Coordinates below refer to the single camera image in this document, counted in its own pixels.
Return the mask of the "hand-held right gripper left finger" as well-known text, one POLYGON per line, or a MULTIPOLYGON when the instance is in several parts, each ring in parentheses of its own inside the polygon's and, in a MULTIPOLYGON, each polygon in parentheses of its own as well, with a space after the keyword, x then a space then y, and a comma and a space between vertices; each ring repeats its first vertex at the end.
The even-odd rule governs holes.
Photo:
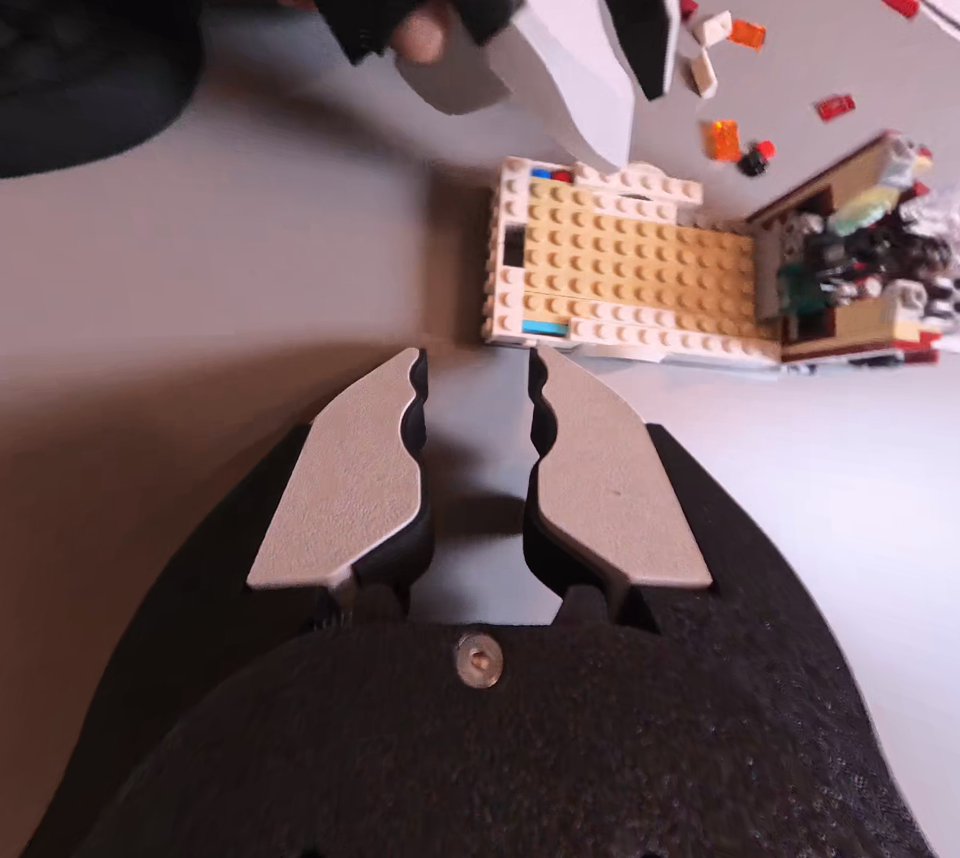
POLYGON ((314 589, 336 611, 408 617, 434 556, 427 396, 426 350, 406 348, 323 407, 247 572, 249 590, 314 589))

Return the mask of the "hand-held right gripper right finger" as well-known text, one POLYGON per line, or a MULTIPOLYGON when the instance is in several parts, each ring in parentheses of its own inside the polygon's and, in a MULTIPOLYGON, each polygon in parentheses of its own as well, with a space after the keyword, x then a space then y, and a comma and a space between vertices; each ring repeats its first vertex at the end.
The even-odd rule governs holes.
POLYGON ((596 588, 614 622, 641 625, 642 588, 705 591, 714 579, 641 415, 551 346, 530 351, 536 451, 523 555, 558 597, 596 588))

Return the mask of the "tan white red brick vehicle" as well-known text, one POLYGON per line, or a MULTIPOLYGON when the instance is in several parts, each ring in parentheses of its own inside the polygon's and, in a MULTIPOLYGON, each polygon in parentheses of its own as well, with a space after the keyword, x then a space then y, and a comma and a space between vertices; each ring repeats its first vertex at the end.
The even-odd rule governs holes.
POLYGON ((741 220, 645 163, 503 160, 482 340, 584 356, 813 372, 958 354, 958 190, 894 131, 741 220))

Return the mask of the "grey desk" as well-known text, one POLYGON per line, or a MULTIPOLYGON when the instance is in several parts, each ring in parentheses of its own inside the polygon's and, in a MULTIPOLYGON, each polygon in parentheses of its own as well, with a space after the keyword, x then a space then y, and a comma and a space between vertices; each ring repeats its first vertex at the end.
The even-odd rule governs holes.
MULTIPOLYGON (((193 533, 397 351, 429 362, 428 624, 546 624, 523 563, 527 356, 477 344, 484 166, 390 63, 217 13, 191 106, 118 158, 2 183, 2 856, 67 856, 171 720, 292 636, 193 533)), ((593 361, 774 541, 832 624, 895 778, 958 856, 958 362, 816 377, 593 361)))

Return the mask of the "person's left hand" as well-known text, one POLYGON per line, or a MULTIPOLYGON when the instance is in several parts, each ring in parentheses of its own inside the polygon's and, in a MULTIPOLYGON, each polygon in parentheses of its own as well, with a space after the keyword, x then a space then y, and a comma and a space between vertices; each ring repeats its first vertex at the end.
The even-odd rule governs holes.
POLYGON ((390 48, 402 60, 417 65, 434 64, 445 53, 449 24, 446 3, 429 0, 398 24, 390 36, 390 48))

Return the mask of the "black textured cushion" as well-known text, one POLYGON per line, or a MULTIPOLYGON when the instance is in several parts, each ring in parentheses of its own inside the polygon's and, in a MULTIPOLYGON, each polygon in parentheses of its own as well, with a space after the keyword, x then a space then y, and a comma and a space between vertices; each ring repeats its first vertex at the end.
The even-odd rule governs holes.
POLYGON ((1 175, 121 155, 189 104, 201 0, 1 0, 1 175))

